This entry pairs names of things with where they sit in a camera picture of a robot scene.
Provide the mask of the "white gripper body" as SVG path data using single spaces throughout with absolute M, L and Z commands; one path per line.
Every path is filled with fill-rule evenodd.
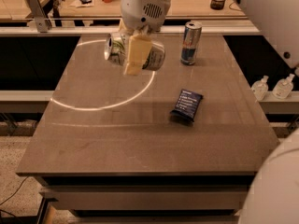
M 171 0 L 121 0 L 121 18 L 128 29 L 159 31 L 171 6 Z

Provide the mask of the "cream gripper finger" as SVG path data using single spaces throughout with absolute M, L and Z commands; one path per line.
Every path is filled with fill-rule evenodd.
M 148 35 L 132 35 L 129 38 L 124 74 L 131 76 L 138 75 L 150 54 L 151 48 L 152 41 Z
M 134 30 L 128 28 L 128 27 L 125 25 L 123 19 L 120 19 L 120 23 L 119 23 L 119 32 L 120 32 L 120 33 L 125 33 L 125 34 L 127 34 L 127 35 L 132 35 L 132 34 L 134 33 Z

